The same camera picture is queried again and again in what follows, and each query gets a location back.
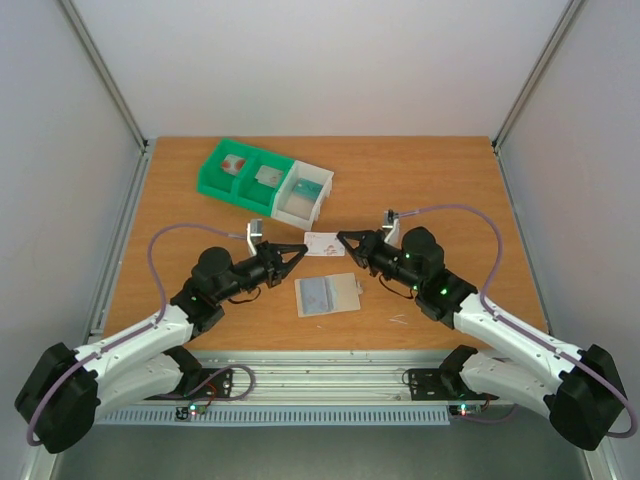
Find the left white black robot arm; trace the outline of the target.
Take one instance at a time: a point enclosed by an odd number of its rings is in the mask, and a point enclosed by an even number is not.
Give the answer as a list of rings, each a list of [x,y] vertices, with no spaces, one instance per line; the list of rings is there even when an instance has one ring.
[[[234,262],[222,247],[204,250],[182,289],[146,319],[104,340],[46,349],[14,407],[27,423],[28,445],[60,453],[105,415],[154,397],[189,398],[201,386],[201,366],[185,344],[224,315],[224,302],[279,285],[303,259],[303,244],[262,241]]]

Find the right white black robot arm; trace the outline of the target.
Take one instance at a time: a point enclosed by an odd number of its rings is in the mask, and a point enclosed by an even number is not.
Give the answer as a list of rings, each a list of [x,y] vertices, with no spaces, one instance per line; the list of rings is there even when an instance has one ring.
[[[447,393],[459,397],[471,390],[525,407],[582,450],[595,450],[611,435],[627,397],[607,350],[561,341],[489,301],[446,268],[443,248],[424,227],[411,229],[399,247],[381,230],[341,231],[337,238],[359,267],[409,287],[427,318],[509,358],[504,364],[458,347],[441,365]]]

